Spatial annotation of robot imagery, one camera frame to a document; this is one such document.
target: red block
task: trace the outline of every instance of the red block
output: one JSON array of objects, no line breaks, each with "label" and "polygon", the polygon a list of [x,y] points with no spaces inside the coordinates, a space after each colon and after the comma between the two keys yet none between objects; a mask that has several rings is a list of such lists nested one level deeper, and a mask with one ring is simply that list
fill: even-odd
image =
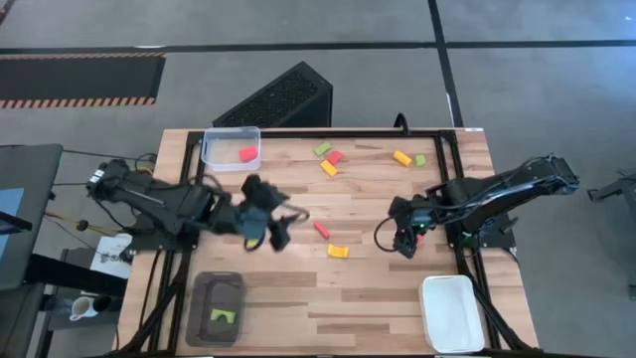
[{"label": "red block", "polygon": [[318,232],[320,233],[320,235],[322,235],[323,238],[329,239],[329,232],[327,231],[327,229],[325,229],[325,227],[322,224],[318,222],[314,222],[314,228],[318,230]]},{"label": "red block", "polygon": [[238,152],[238,156],[240,157],[240,161],[245,163],[256,159],[256,157],[258,156],[258,151],[256,150],[255,146],[251,146],[246,149],[241,149]]},{"label": "red block", "polygon": [[342,159],[342,153],[338,150],[332,151],[327,157],[327,161],[331,163],[331,165],[336,165]]}]

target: black computer case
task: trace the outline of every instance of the black computer case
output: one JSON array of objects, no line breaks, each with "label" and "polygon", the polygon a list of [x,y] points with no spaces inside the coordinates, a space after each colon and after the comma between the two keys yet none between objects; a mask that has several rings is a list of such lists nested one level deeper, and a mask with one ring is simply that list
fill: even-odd
[{"label": "black computer case", "polygon": [[333,86],[305,62],[237,104],[214,127],[330,127]]}]

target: paper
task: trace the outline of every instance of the paper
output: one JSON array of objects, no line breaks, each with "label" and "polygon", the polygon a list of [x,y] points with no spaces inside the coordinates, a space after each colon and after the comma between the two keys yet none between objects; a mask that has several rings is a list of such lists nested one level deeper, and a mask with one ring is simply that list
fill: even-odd
[{"label": "paper", "polygon": [[97,246],[97,253],[92,258],[91,270],[104,272],[121,278],[130,276],[131,266],[119,258],[132,237],[128,234],[118,234],[115,237],[101,237]]}]

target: white cup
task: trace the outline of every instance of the white cup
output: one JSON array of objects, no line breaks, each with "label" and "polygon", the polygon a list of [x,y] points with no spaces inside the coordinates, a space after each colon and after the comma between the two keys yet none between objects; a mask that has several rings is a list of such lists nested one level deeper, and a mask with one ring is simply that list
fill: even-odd
[{"label": "white cup", "polygon": [[71,306],[71,317],[69,319],[73,322],[82,317],[95,317],[97,311],[92,307],[92,303],[95,301],[91,297],[80,297],[73,302]]}]

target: green block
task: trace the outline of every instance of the green block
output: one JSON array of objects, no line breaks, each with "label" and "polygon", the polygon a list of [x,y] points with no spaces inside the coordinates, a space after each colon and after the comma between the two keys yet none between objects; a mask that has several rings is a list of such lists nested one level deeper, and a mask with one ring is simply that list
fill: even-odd
[{"label": "green block", "polygon": [[323,155],[329,149],[331,149],[331,144],[324,142],[314,149],[314,153],[316,153],[316,155]]},{"label": "green block", "polygon": [[236,318],[236,314],[234,312],[230,312],[230,311],[226,311],[223,309],[216,309],[213,308],[212,309],[212,315],[210,316],[210,320],[219,320],[219,317],[225,317],[226,321],[229,324],[235,324],[235,318]]},{"label": "green block", "polygon": [[423,166],[426,164],[426,157],[424,154],[415,155],[415,166]]}]

